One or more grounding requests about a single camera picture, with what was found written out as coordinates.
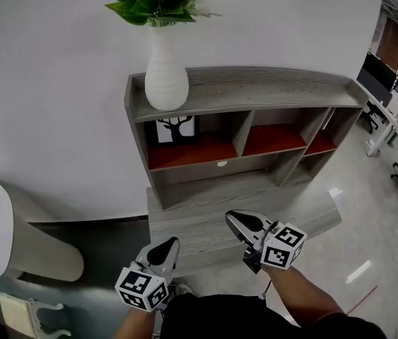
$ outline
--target green plant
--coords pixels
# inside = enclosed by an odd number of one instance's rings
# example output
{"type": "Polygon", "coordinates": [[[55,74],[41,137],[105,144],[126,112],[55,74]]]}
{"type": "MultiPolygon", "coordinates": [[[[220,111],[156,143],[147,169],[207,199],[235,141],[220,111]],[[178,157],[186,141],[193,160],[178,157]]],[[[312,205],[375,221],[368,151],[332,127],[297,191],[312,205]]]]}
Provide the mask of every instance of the green plant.
{"type": "Polygon", "coordinates": [[[105,5],[134,25],[166,26],[194,22],[192,16],[203,15],[195,9],[196,0],[117,0],[105,5]]]}

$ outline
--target picture frame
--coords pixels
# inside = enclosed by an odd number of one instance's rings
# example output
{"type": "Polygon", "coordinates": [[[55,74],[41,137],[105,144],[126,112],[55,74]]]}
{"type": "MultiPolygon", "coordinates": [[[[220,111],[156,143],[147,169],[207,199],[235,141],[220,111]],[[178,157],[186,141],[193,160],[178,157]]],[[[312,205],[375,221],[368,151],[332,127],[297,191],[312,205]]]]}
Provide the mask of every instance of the picture frame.
{"type": "Polygon", "coordinates": [[[195,144],[199,140],[199,119],[181,116],[146,122],[147,142],[154,146],[195,144]]]}

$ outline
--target white marker cube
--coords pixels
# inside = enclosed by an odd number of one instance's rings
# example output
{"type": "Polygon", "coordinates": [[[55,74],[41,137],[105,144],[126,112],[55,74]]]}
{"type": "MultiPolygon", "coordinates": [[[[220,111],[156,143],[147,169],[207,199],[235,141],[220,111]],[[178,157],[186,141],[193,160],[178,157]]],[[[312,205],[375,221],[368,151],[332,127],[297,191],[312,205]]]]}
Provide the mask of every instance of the white marker cube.
{"type": "Polygon", "coordinates": [[[261,262],[268,266],[287,270],[303,250],[307,234],[291,223],[265,241],[261,262]]]}
{"type": "Polygon", "coordinates": [[[115,289],[125,304],[153,311],[168,296],[165,278],[123,268],[115,289]]]}

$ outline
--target black t-shirt sleeve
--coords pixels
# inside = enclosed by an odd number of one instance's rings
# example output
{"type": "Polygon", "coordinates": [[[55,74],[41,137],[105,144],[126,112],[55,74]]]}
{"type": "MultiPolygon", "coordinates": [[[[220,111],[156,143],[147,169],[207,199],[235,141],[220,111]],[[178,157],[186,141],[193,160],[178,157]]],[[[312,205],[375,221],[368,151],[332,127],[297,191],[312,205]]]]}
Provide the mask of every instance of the black t-shirt sleeve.
{"type": "Polygon", "coordinates": [[[320,319],[310,330],[316,338],[387,339],[374,323],[338,313],[320,319]]]}

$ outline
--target vase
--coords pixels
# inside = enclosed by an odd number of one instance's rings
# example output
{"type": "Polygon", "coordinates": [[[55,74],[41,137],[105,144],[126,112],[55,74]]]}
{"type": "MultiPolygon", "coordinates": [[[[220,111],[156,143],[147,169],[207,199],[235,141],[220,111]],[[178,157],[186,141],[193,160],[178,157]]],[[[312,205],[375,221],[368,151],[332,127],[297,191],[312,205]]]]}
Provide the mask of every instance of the vase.
{"type": "Polygon", "coordinates": [[[189,82],[185,67],[175,54],[172,26],[150,27],[151,56],[145,75],[147,100],[156,109],[180,108],[187,99],[189,82]]]}

